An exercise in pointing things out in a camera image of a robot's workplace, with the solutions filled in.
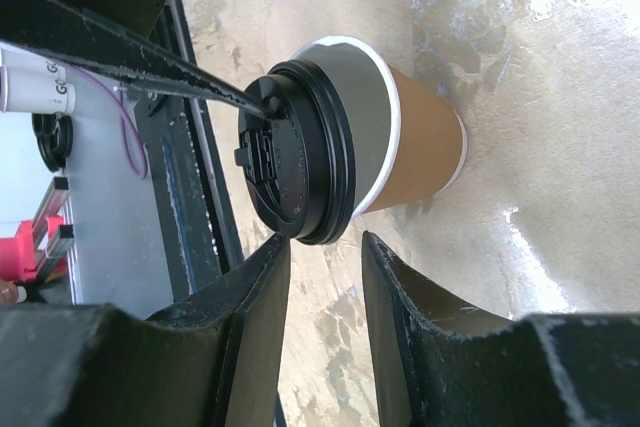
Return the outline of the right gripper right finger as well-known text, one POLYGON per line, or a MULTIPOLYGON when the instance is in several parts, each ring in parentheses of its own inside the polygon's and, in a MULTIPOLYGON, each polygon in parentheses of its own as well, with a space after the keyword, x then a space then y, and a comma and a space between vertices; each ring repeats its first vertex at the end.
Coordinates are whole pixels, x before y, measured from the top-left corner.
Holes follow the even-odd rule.
POLYGON ((635 313, 484 311, 362 237, 362 277, 384 426, 635 426, 635 313))

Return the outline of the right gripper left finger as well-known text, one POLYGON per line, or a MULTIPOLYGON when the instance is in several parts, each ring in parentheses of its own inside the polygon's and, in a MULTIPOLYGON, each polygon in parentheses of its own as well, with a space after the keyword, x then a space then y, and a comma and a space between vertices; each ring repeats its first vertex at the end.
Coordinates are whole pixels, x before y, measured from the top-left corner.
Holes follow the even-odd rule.
POLYGON ((107 304, 3 306, 2 424, 272 425, 290 269, 276 234, 146 320, 107 304))

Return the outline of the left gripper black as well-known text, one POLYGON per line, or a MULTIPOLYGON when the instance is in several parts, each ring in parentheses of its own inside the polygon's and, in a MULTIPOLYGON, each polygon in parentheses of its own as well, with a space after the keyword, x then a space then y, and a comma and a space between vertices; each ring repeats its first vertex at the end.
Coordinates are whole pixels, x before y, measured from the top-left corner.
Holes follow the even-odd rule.
POLYGON ((275 117, 277 109, 269 103, 142 38, 151 33, 165 2, 1 0, 1 11, 9 15, 1 22, 1 40, 43 57, 129 81, 142 90, 220 101, 257 117, 275 117), (89 10, 142 37, 64 3, 89 10))

